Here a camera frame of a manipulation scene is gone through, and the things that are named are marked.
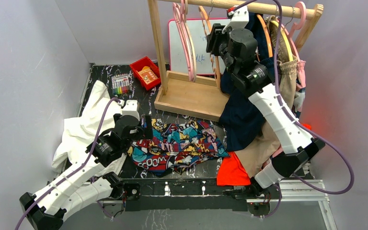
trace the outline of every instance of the pack of markers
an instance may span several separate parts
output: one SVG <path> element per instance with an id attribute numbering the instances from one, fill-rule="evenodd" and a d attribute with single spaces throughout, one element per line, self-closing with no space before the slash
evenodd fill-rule
<path id="1" fill-rule="evenodd" d="M 114 95 L 119 95 L 123 93 L 130 92 L 131 85 L 129 83 L 128 75 L 115 75 L 111 78 L 112 80 L 112 93 Z"/>

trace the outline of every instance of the clothes rack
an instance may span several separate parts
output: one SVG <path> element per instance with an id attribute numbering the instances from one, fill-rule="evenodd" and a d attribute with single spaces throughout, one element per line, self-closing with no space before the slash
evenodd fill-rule
<path id="1" fill-rule="evenodd" d="M 159 63 L 161 90 L 154 102 L 155 108 L 168 112 L 194 116 L 198 118 L 218 121 L 229 96 L 223 94 L 216 86 L 214 78 L 197 76 L 195 82 L 189 82 L 188 73 L 166 71 L 161 38 L 161 25 L 158 8 L 159 0 L 148 0 L 151 27 L 156 47 L 157 61 Z M 160 0 L 179 3 L 180 0 Z M 188 4 L 229 9 L 234 5 L 244 3 L 239 0 L 187 0 Z M 298 18 L 301 16 L 299 8 L 282 6 L 283 17 Z M 251 3 L 248 11 L 269 15 L 278 15 L 278 8 L 273 4 Z M 322 16 L 323 5 L 316 4 L 314 9 L 307 9 L 306 23 L 299 32 L 295 46 L 301 50 L 316 23 Z"/>

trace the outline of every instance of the white cloth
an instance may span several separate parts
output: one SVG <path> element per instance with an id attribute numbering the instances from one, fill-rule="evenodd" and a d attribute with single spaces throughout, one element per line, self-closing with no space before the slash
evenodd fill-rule
<path id="1" fill-rule="evenodd" d="M 54 171 L 58 173 L 61 172 L 61 165 L 67 157 L 71 163 L 85 161 L 88 156 L 85 151 L 87 146 L 94 140 L 99 122 L 109 100 L 110 97 L 107 87 L 104 83 L 97 80 L 92 88 L 81 117 L 64 119 L 62 142 L 58 146 L 54 154 L 53 162 L 51 163 L 51 167 Z M 113 116 L 116 113 L 122 114 L 121 111 L 121 107 L 116 102 L 110 104 L 100 134 L 109 128 L 115 127 Z M 120 159 L 112 162 L 96 176 L 102 176 L 109 172 L 119 174 L 125 159 L 126 155 L 123 154 Z"/>

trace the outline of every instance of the red plastic bin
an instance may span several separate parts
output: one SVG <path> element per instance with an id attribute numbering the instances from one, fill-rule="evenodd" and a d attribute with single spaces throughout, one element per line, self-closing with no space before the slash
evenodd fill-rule
<path id="1" fill-rule="evenodd" d="M 139 61 L 130 64 L 129 66 L 132 69 L 133 75 L 135 75 L 135 78 L 137 78 L 140 81 L 140 84 L 142 85 L 142 87 L 145 87 L 146 90 L 151 90 L 153 87 L 155 87 L 156 85 L 159 85 L 161 83 L 159 68 L 150 60 L 149 57 L 146 56 L 146 57 L 140 59 Z M 145 67 L 145 66 L 150 67 L 150 69 L 157 76 L 157 79 L 154 80 L 153 82 L 150 82 L 150 84 L 146 84 L 144 82 L 144 80 L 139 75 L 139 71 L 141 71 L 143 69 L 143 67 Z"/>

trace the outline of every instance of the robotic arm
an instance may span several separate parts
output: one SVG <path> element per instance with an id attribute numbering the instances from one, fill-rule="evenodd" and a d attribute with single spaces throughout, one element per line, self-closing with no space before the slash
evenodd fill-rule
<path id="1" fill-rule="evenodd" d="M 257 41 L 251 31 L 244 29 L 249 21 L 247 7 L 236 11 L 229 9 L 231 21 L 228 25 L 214 24 L 207 36 L 207 52 L 222 57 L 226 70 L 231 74 L 235 87 L 253 103 L 278 137 L 283 152 L 273 158 L 252 180 L 251 191 L 255 195 L 289 177 L 309 161 L 325 143 L 294 124 L 285 112 L 291 110 L 283 101 L 279 104 L 274 78 L 267 68 L 256 61 Z"/>
<path id="2" fill-rule="evenodd" d="M 111 162 L 119 159 L 134 140 L 152 138 L 151 120 L 146 117 L 147 127 L 139 122 L 138 102 L 128 100 L 124 108 L 114 115 L 115 127 L 104 131 L 95 143 L 92 155 L 84 162 L 74 162 L 58 178 L 34 194 L 20 197 L 26 212 L 35 203 L 26 217 L 36 230 L 58 230 L 63 222 L 75 212 L 107 197 L 120 198 L 125 192 L 122 180 L 113 172 L 104 175 L 95 183 L 82 187 L 92 176 L 102 171 Z"/>

